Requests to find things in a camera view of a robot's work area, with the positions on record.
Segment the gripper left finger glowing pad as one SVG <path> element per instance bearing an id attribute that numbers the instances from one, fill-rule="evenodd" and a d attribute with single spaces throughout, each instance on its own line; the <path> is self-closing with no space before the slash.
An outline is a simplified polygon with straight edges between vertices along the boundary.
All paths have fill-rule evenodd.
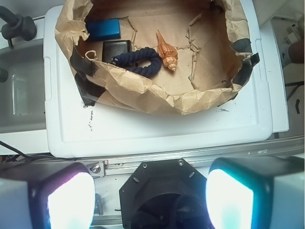
<path id="1" fill-rule="evenodd" d="M 80 162 L 0 166 L 2 229 L 88 229 L 94 208 L 94 180 Z"/>

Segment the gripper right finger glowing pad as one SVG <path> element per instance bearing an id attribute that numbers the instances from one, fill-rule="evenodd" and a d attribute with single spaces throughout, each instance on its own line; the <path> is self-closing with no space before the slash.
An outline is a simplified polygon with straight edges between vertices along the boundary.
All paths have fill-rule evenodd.
<path id="1" fill-rule="evenodd" d="M 217 158 L 210 166 L 205 196 L 216 229 L 303 229 L 305 160 Z"/>

